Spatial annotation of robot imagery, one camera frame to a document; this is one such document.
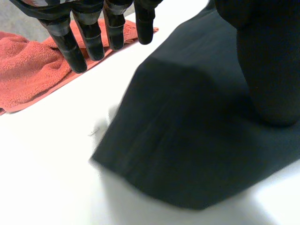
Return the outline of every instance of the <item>black towel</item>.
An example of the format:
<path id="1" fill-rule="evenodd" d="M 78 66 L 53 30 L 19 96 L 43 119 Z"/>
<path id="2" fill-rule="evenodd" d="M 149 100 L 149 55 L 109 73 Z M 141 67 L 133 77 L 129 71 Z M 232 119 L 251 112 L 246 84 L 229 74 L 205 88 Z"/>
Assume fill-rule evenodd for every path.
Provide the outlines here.
<path id="1" fill-rule="evenodd" d="M 145 194 L 190 209 L 298 160 L 300 123 L 260 118 L 236 34 L 211 5 L 181 24 L 137 69 L 92 159 Z"/>

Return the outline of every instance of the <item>robot finger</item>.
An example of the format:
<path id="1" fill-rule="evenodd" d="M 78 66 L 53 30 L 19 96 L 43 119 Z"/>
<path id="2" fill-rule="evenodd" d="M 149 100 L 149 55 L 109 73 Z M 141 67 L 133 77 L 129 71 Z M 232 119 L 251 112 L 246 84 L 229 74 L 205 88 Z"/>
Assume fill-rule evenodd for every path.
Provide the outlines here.
<path id="1" fill-rule="evenodd" d="M 55 21 L 39 21 L 48 30 L 71 69 L 76 73 L 86 71 L 86 61 L 70 28 L 70 15 Z"/>
<path id="2" fill-rule="evenodd" d="M 133 0 L 105 0 L 103 14 L 109 46 L 112 50 L 119 50 L 124 46 L 123 29 L 124 13 Z"/>
<path id="3" fill-rule="evenodd" d="M 103 8 L 103 1 L 84 0 L 72 4 L 74 19 L 83 38 L 87 52 L 93 61 L 104 58 L 101 30 L 98 18 Z"/>
<path id="4" fill-rule="evenodd" d="M 161 2 L 162 0 L 135 0 L 136 28 L 142 45 L 151 43 L 153 39 L 155 8 Z"/>

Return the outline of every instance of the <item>tabletop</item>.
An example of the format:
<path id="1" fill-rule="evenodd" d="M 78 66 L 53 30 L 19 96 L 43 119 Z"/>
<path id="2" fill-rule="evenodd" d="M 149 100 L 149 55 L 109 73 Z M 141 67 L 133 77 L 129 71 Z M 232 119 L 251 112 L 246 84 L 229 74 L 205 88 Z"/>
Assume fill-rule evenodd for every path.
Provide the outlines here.
<path id="1" fill-rule="evenodd" d="M 137 66 L 206 4 L 164 0 L 150 45 L 125 48 L 36 104 L 0 117 L 0 224 L 300 224 L 300 161 L 203 211 L 146 197 L 89 162 Z"/>

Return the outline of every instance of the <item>robotic hand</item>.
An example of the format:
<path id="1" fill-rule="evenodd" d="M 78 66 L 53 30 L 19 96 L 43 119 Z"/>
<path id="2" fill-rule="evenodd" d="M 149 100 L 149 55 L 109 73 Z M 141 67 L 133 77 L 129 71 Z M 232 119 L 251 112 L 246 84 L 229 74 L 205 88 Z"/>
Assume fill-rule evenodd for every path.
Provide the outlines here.
<path id="1" fill-rule="evenodd" d="M 110 48 L 124 46 L 124 13 L 135 6 L 139 42 L 147 45 L 153 38 L 155 8 L 163 0 L 10 0 L 27 16 L 37 18 L 48 30 L 68 64 L 76 73 L 87 70 L 87 64 L 70 29 L 73 12 L 87 52 L 92 60 L 104 58 L 98 18 L 103 11 Z"/>

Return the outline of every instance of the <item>red towel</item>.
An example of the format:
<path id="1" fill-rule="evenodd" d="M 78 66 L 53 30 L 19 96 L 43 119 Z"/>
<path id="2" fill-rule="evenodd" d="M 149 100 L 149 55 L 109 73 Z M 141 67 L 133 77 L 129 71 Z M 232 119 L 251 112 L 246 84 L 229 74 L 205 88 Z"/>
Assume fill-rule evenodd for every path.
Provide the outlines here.
<path id="1" fill-rule="evenodd" d="M 113 51 L 109 49 L 104 20 L 98 22 L 107 57 Z M 88 58 L 74 21 L 71 29 L 87 60 L 88 69 L 92 68 L 99 61 Z M 124 39 L 126 44 L 137 40 L 135 23 L 126 21 Z M 78 76 L 80 74 L 71 71 L 51 37 L 39 43 L 0 31 L 0 115 L 26 108 Z"/>

